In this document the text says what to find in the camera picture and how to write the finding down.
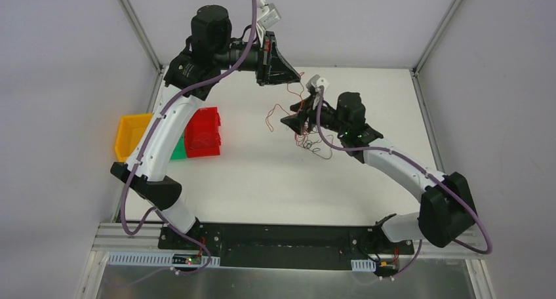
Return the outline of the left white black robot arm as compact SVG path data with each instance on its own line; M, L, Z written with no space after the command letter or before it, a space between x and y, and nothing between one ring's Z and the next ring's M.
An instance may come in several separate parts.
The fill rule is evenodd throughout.
M124 191L135 191L174 228L183 249L199 244L197 219L181 199L182 186L166 175L174 145L185 127L221 79L239 71L252 71L260 86L300 82L299 73L277 48L272 25L281 16L272 3L257 5L248 27L249 39L231 36L226 8L201 7L191 20L191 35L184 49L169 64L164 76L167 90L139 141L124 162L115 162L111 174L124 182Z

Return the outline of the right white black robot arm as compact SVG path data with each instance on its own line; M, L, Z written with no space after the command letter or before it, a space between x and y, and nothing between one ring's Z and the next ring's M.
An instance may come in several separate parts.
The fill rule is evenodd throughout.
M336 107L327 102L317 106L312 93L290 107L292 115L281 123L301 135L313 129L337 134L344 151L362 164L379 170L411 193L419 202L412 214L391 214L378 221L372 235L373 247L390 252L404 240L427 240L445 247L475 225L476 210L467 180L454 172L447 175L426 170L374 130L365 119L366 108L357 92L343 92Z

